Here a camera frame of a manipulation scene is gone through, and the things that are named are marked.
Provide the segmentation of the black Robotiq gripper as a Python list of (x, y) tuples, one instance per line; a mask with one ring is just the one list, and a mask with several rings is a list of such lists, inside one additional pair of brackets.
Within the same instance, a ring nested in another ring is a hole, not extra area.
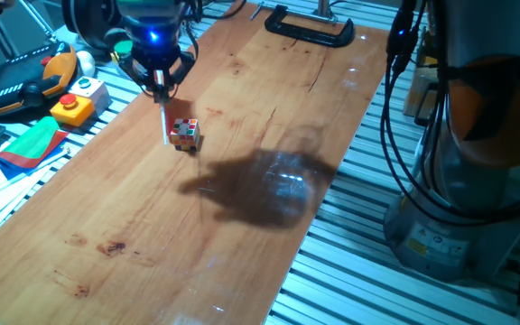
[[(142, 17), (128, 19), (133, 42), (132, 57), (119, 61), (119, 68), (154, 102), (169, 102), (196, 62), (196, 55), (182, 51), (179, 45), (179, 17)], [(164, 85), (157, 82), (153, 70), (164, 70)]]

